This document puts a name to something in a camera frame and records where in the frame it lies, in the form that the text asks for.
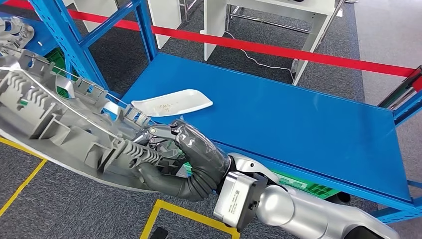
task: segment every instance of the blue metal beam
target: blue metal beam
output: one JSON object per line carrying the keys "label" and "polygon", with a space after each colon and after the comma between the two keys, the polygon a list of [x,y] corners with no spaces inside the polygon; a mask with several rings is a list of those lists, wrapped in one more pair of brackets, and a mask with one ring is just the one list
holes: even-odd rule
{"label": "blue metal beam", "polygon": [[138,0],[130,0],[125,5],[121,6],[113,15],[111,15],[106,21],[97,26],[92,32],[84,37],[79,42],[79,45],[86,49],[92,45],[96,40],[104,35],[108,30],[110,30],[118,21],[128,15],[132,10],[134,10],[139,5]]}
{"label": "blue metal beam", "polygon": [[394,111],[394,123],[399,126],[422,109],[422,91],[416,93]]}
{"label": "blue metal beam", "polygon": [[394,208],[385,208],[371,214],[384,223],[397,223],[422,217],[422,198],[416,198],[414,205],[415,207],[410,210],[400,211]]}
{"label": "blue metal beam", "polygon": [[422,183],[418,183],[418,182],[415,182],[415,181],[408,180],[408,185],[422,189]]}
{"label": "blue metal beam", "polygon": [[56,2],[57,8],[60,10],[60,13],[63,19],[67,22],[69,29],[73,33],[74,37],[77,41],[82,39],[81,33],[79,32],[78,28],[76,27],[75,22],[70,17],[69,12],[67,11],[66,6],[64,5],[63,1]]}
{"label": "blue metal beam", "polygon": [[29,0],[29,2],[79,75],[108,90],[108,85],[90,52],[82,50],[79,46],[78,31],[63,1]]}
{"label": "blue metal beam", "polygon": [[151,30],[151,18],[149,16],[146,0],[136,1],[139,1],[140,4],[135,9],[135,15],[141,30],[141,37],[144,43],[148,61],[151,62],[158,54],[157,46],[155,45],[155,37]]}

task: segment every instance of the black object on floor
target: black object on floor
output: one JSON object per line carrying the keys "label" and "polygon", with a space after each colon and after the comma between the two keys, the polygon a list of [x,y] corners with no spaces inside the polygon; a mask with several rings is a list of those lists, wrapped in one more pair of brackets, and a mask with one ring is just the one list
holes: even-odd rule
{"label": "black object on floor", "polygon": [[169,232],[162,227],[157,227],[149,239],[166,239]]}

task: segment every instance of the blue shelf surface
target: blue shelf surface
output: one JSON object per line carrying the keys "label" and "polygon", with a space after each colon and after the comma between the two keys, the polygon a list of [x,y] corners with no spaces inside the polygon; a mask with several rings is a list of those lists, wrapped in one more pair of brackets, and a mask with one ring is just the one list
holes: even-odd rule
{"label": "blue shelf surface", "polygon": [[295,169],[289,172],[293,176],[316,175],[313,179],[325,180],[315,183],[354,195],[364,191],[411,202],[389,110],[164,53],[123,101],[184,89],[199,90],[213,101],[183,116],[226,152],[254,157],[280,172]]}
{"label": "blue shelf surface", "polygon": [[[12,17],[12,14],[0,12],[0,17]],[[25,49],[37,53],[38,55],[45,56],[47,53],[52,51],[56,46],[57,42],[51,33],[48,31],[44,23],[36,20],[31,20],[23,17],[19,17],[24,23],[31,25],[35,34],[32,40],[25,46]]]}

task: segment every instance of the red rope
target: red rope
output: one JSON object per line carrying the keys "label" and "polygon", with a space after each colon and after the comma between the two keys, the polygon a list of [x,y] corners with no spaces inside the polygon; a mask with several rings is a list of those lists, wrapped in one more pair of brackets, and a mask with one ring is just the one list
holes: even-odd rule
{"label": "red rope", "polygon": [[[32,5],[25,1],[25,0],[9,0],[4,3],[9,6],[15,6],[25,9],[34,9]],[[104,22],[107,17],[100,16],[85,12],[78,12],[74,10],[68,10],[69,14],[74,19],[79,20],[87,20],[92,22],[102,23]],[[115,24],[116,27],[131,29],[139,31],[139,25],[137,22],[129,21],[129,20],[120,20]],[[317,63],[323,63],[333,66],[340,66],[340,67],[347,67],[357,70],[364,70],[364,71],[372,71],[378,73],[384,73],[389,75],[396,75],[396,76],[403,76],[408,77],[414,69],[402,67],[402,66],[394,66],[394,65],[387,65],[369,61],[361,61],[356,59],[349,59],[344,57],[337,57],[337,56],[330,56],[320,53],[311,53],[307,51],[301,51],[291,48],[285,48],[280,46],[272,46],[266,44],[260,44],[255,42],[237,40],[232,38],[226,37],[218,37],[218,36],[211,36],[211,35],[204,35],[199,34],[196,32],[184,31],[184,30],[174,30],[164,27],[152,26],[153,33],[166,35],[174,38],[189,40],[189,41],[196,41],[196,42],[205,42],[216,44],[220,46],[236,48],[236,49],[243,49],[246,51],[254,51],[274,56],[282,56],[288,57],[293,59],[301,59],[307,61],[313,61]]]}

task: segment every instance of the yellow tape line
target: yellow tape line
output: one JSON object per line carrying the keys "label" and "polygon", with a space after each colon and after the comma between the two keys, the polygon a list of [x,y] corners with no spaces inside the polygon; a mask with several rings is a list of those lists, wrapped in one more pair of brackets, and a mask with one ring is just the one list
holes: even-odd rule
{"label": "yellow tape line", "polygon": [[21,145],[12,142],[10,140],[7,140],[5,138],[1,138],[0,137],[0,142],[7,144],[11,147],[20,149],[24,152],[27,152],[31,155],[34,155],[35,157],[38,157],[41,159],[41,162],[39,163],[39,165],[34,169],[34,171],[32,171],[32,173],[28,176],[27,179],[25,179],[25,181],[17,188],[16,192],[12,195],[11,198],[9,198],[9,200],[6,202],[6,204],[0,209],[0,217],[3,215],[3,213],[9,208],[9,206],[14,202],[14,200],[16,199],[16,197],[19,195],[19,193],[28,185],[28,183],[33,179],[33,177],[38,173],[38,171],[42,168],[42,166],[44,166],[44,164],[47,162],[47,159],[42,158],[41,156],[29,151],[28,149],[22,147]]}
{"label": "yellow tape line", "polygon": [[206,217],[204,215],[201,215],[196,212],[189,211],[187,209],[181,208],[179,206],[173,205],[171,203],[164,202],[162,200],[157,200],[154,208],[152,209],[152,212],[148,218],[148,221],[145,225],[144,231],[142,232],[142,235],[140,239],[148,239],[149,234],[151,233],[152,227],[155,223],[155,220],[157,219],[158,213],[160,212],[160,209],[165,209],[167,211],[179,214],[181,216],[184,216],[186,218],[192,219],[194,221],[197,221],[199,223],[203,223],[205,225],[208,225],[210,227],[213,227],[215,229],[218,229],[220,231],[223,231],[225,233],[231,234],[232,239],[239,239],[240,234],[237,232],[235,228],[229,228],[224,223],[219,222],[217,220],[214,220],[212,218]]}
{"label": "yellow tape line", "polygon": [[[0,142],[7,144],[11,147],[20,149],[26,153],[29,153],[39,159],[41,159],[41,162],[39,165],[32,171],[32,173],[28,176],[28,178],[17,188],[16,192],[12,195],[12,197],[6,202],[6,204],[1,208],[0,210],[0,217],[3,215],[3,213],[8,209],[8,207],[14,202],[16,197],[19,195],[19,193],[25,188],[26,185],[33,179],[33,177],[38,173],[38,171],[44,166],[44,164],[47,162],[47,159],[39,156],[38,154],[22,147],[20,144],[17,144],[15,142],[12,142],[10,140],[7,140],[5,138],[0,137]],[[148,239],[149,234],[151,233],[152,227],[154,226],[155,220],[157,219],[158,213],[161,209],[165,209],[167,211],[179,214],[181,216],[184,216],[186,218],[190,218],[194,221],[197,221],[199,223],[206,224],[210,227],[213,227],[215,229],[218,229],[220,231],[223,231],[225,233],[231,234],[232,239],[239,239],[240,234],[237,232],[234,228],[227,227],[224,223],[221,223],[217,220],[211,219],[209,217],[206,217],[204,215],[189,211],[187,209],[181,208],[179,206],[173,205],[171,203],[164,202],[162,200],[157,200],[154,204],[154,207],[152,209],[151,214],[149,215],[148,221],[145,225],[144,231],[142,232],[142,235],[140,239]]]}

